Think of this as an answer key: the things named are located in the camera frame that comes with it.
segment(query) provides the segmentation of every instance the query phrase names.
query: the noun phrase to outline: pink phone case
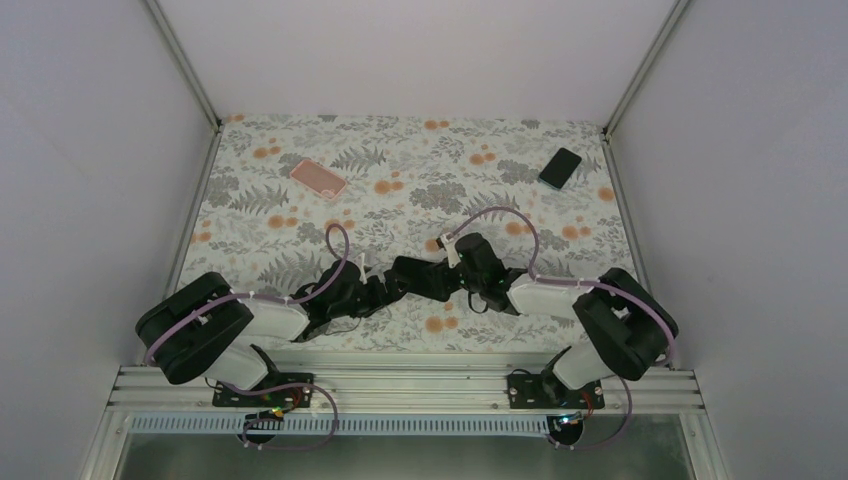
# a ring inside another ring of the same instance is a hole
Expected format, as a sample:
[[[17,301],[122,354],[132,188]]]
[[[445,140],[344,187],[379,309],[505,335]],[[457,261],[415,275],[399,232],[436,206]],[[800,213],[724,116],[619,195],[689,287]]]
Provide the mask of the pink phone case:
[[[332,200],[347,186],[347,181],[307,158],[292,170],[291,178],[306,185],[318,195]]]

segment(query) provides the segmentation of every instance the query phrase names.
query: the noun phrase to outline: phone screen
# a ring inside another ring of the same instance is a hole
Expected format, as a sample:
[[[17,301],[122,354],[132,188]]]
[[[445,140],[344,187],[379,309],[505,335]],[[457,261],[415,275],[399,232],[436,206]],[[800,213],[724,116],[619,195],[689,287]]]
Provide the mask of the phone screen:
[[[539,180],[559,190],[565,185],[571,174],[577,170],[582,160],[580,155],[560,148],[554,158],[542,169]]]

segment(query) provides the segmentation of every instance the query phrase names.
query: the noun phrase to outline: floral pattern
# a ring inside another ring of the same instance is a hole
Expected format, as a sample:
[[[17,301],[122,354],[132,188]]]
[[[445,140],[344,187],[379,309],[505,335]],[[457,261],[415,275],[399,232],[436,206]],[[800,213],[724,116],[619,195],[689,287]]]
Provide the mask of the floral pattern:
[[[583,162],[556,191],[536,177],[560,147]],[[291,180],[305,158],[344,177],[344,192],[328,201]],[[330,223],[347,229],[352,253],[364,254],[376,271],[388,269],[399,255],[439,260],[444,252],[434,239],[494,205],[512,206],[532,219],[542,242],[536,264],[542,274],[589,278],[612,266],[633,271],[595,125],[236,115],[224,127],[180,283],[214,270],[237,291],[286,295],[332,264],[324,244]],[[483,234],[507,266],[525,266],[530,258],[533,238],[518,218],[495,212],[473,223],[467,229],[472,231]],[[340,234],[331,241],[341,248]],[[328,333],[356,322],[337,320]],[[444,304],[408,295],[351,332],[303,344],[269,339],[262,346],[554,352],[585,340],[572,318],[473,313],[463,291]]]

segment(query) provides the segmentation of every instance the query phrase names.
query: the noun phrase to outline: white panel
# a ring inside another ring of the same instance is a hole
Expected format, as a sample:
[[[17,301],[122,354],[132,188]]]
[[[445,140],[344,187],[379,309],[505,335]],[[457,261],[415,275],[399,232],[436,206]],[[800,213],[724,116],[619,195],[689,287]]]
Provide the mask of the white panel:
[[[615,134],[735,478],[845,478],[848,3],[696,1]]]
[[[211,132],[140,2],[0,15],[0,477],[76,478]]]
[[[672,0],[161,0],[220,114],[605,123]]]

